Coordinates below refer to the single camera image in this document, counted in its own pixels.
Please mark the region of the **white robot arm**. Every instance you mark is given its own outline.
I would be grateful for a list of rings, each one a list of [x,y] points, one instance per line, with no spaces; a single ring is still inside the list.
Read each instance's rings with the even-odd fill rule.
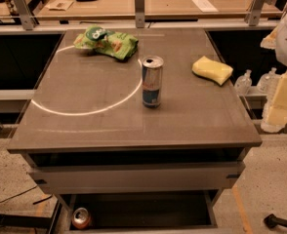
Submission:
[[[273,47],[276,59],[287,67],[287,13],[279,25],[266,37],[262,47]],[[287,124],[287,71],[275,75],[268,86],[261,129],[278,133]]]

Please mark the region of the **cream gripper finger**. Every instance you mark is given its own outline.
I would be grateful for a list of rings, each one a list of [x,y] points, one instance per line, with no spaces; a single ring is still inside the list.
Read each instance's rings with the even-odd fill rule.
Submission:
[[[276,47],[276,34],[277,28],[274,28],[273,31],[262,40],[260,46],[265,49],[274,50]]]
[[[287,71],[272,80],[266,99],[261,128],[267,133],[277,133],[287,124]]]

